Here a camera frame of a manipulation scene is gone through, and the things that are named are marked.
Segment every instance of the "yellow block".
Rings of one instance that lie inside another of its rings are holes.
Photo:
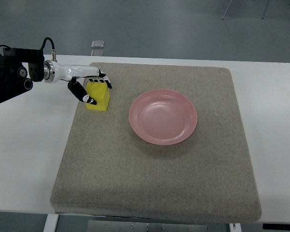
[[[89,110],[106,111],[107,105],[110,100],[110,90],[106,83],[88,82],[86,91],[94,100],[97,101],[96,105],[86,103]]]

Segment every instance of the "pink bowl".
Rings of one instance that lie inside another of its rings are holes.
[[[129,111],[134,132],[157,145],[172,145],[187,139],[197,126],[197,118],[191,101],[168,89],[155,89],[140,95]]]

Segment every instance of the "white table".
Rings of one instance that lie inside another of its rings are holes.
[[[85,56],[57,60],[228,68],[261,201],[259,222],[290,223],[290,64]],[[0,211],[54,213],[49,199],[77,103],[62,81],[34,83],[33,90],[0,104]]]

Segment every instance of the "black cable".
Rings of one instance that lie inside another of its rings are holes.
[[[52,49],[55,49],[55,45],[54,45],[53,40],[52,40],[51,38],[49,38],[49,37],[46,37],[46,38],[44,39],[44,41],[43,41],[43,44],[42,44],[42,47],[40,48],[40,50],[43,50],[43,49],[44,49],[47,40],[49,40],[50,43],[52,44]]]
[[[9,46],[7,45],[4,45],[4,44],[0,44],[0,47],[6,47],[6,48],[10,48]]]

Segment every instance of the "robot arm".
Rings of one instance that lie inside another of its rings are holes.
[[[47,40],[52,44],[52,60],[44,61],[43,49]],[[94,105],[97,102],[88,95],[77,79],[88,78],[92,82],[106,83],[112,89],[109,78],[97,67],[58,64],[54,43],[48,37],[44,39],[40,50],[1,46],[4,48],[3,55],[0,54],[0,103],[31,90],[33,82],[42,80],[47,83],[67,81],[68,89],[78,100]],[[27,78],[28,73],[22,62],[28,63],[30,78]]]
[[[92,99],[83,86],[77,82],[79,78],[88,78],[91,82],[106,83],[109,89],[112,85],[107,75],[97,67],[85,65],[60,65],[54,60],[46,60],[44,62],[44,81],[54,83],[58,80],[68,81],[68,89],[81,102],[96,105],[97,102]]]

